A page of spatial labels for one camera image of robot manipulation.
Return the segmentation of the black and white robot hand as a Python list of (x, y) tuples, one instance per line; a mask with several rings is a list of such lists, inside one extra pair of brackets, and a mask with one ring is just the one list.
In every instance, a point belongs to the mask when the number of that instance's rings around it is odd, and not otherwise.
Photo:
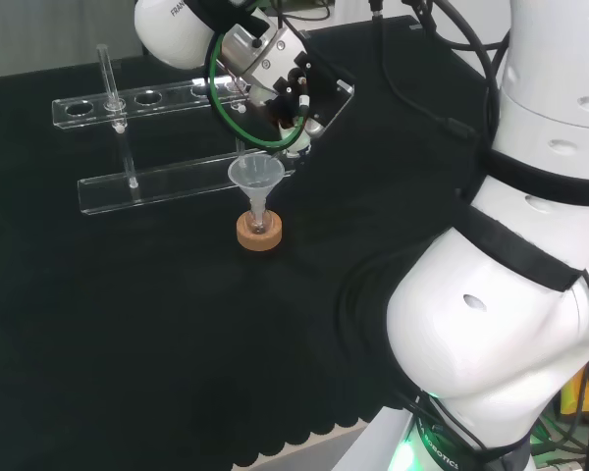
[(328, 61), (303, 33), (285, 28), (280, 40), (285, 46), (276, 47), (274, 51), (287, 52), (294, 60), (294, 67), (275, 83), (276, 96), (266, 102), (268, 116), (280, 137), (286, 138), (295, 131), (301, 94), (298, 80), (301, 78), (307, 80), (310, 99), (304, 129), (285, 151), (286, 157), (294, 160), (309, 154), (313, 142), (322, 137), (347, 108), (354, 96), (354, 78)]

